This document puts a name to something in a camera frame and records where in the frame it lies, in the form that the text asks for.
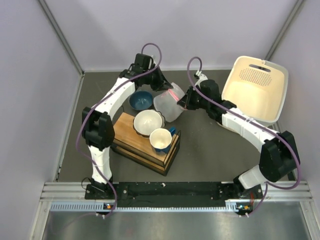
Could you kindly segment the white mesh laundry bag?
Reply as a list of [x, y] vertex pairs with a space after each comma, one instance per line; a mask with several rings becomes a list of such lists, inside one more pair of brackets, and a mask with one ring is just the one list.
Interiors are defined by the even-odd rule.
[[184, 111], [184, 108], [178, 105], [185, 93], [174, 82], [170, 88], [153, 99], [153, 105], [156, 111], [160, 112], [168, 123], [175, 121]]

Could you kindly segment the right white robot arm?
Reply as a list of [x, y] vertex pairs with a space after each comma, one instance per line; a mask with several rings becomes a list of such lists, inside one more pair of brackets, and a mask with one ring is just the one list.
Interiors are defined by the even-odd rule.
[[269, 129], [246, 116], [234, 103], [222, 99], [214, 80], [190, 86], [177, 104], [186, 110], [205, 110], [211, 119], [239, 134], [260, 153], [258, 165], [234, 178], [233, 192], [237, 197], [245, 198], [255, 186], [276, 183], [300, 167], [293, 134]]

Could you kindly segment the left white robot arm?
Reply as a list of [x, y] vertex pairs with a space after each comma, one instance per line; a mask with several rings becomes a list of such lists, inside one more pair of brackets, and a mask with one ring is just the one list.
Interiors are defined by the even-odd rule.
[[149, 85], [156, 92], [172, 88], [153, 57], [138, 53], [134, 63], [119, 74], [105, 97], [82, 111], [80, 132], [92, 163], [92, 177], [86, 189], [89, 195], [98, 194], [105, 199], [116, 196], [110, 167], [110, 148], [115, 139], [112, 120], [124, 101], [143, 85]]

